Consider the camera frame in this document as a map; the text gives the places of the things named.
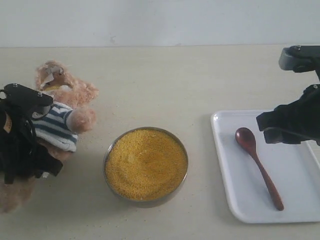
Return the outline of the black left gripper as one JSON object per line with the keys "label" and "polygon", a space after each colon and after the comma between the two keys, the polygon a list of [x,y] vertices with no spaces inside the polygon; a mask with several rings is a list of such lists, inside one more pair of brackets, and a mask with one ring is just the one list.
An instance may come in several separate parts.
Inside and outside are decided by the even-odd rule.
{"label": "black left gripper", "polygon": [[45,93],[18,83],[7,84],[0,101],[0,171],[4,183],[15,178],[40,178],[44,173],[57,176],[63,164],[45,146],[36,147],[36,133],[25,110],[44,110],[53,104]]}

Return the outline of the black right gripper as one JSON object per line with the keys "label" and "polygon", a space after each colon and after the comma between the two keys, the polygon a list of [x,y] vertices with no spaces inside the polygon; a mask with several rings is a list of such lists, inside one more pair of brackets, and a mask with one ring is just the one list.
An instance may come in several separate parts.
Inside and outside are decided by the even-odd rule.
{"label": "black right gripper", "polygon": [[301,100],[302,103],[294,101],[278,105],[256,117],[267,144],[299,145],[310,139],[320,144],[320,85],[307,87]]}

